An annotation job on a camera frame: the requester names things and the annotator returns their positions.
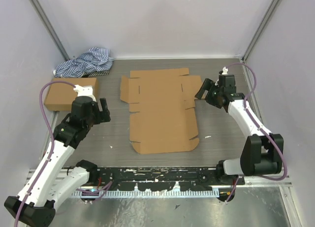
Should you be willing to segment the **aluminium front rail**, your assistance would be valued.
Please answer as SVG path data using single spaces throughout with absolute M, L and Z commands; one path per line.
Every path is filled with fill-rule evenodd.
M 35 170 L 30 169 L 25 184 L 30 180 L 30 178 L 33 176 Z M 67 174 L 67 169 L 62 169 L 59 174 L 57 175 L 56 182 L 59 182 L 62 180 Z M 291 178 L 287 176 L 284 180 L 281 181 L 272 181 L 260 177 L 245 177 L 244 178 L 244 187 L 293 187 Z

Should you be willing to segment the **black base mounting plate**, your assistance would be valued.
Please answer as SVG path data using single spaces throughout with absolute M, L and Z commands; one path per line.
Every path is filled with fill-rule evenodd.
M 109 182 L 111 191 L 211 191 L 213 186 L 232 186 L 236 176 L 218 177 L 213 167 L 100 167 L 96 176 L 81 186 L 103 187 Z

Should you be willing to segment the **closed brown cardboard box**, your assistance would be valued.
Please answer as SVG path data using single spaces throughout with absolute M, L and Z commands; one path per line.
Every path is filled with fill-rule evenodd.
M 79 86 L 92 86 L 93 95 L 98 98 L 97 78 L 54 78 L 53 81 L 65 81 Z M 77 97 L 73 87 L 65 83 L 52 84 L 46 95 L 44 105 L 49 111 L 71 111 L 72 102 Z

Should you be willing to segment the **blue striped cloth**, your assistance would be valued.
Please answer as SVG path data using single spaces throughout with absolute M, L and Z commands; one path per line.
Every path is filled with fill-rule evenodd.
M 53 71 L 56 78 L 89 78 L 108 75 L 114 59 L 107 48 L 94 47 L 75 59 L 59 64 Z

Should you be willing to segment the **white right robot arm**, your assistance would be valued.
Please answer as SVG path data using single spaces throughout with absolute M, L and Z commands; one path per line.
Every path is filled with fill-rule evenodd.
M 234 176 L 258 176 L 280 181 L 287 176 L 284 138 L 272 133 L 253 113 L 247 97 L 236 91 L 234 75 L 206 78 L 195 95 L 216 108 L 223 108 L 237 123 L 246 142 L 237 159 L 221 160 L 216 166 L 217 181 L 229 184 Z

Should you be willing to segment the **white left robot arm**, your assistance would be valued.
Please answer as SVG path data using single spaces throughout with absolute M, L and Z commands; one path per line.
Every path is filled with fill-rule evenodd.
M 54 185 L 59 172 L 79 143 L 94 125 L 110 122 L 105 98 L 99 102 L 88 96 L 78 96 L 71 112 L 58 124 L 47 152 L 31 179 L 17 196 L 8 196 L 5 208 L 15 218 L 30 227 L 47 227 L 60 205 L 80 186 L 95 185 L 99 180 L 96 164 L 81 160 L 59 184 Z

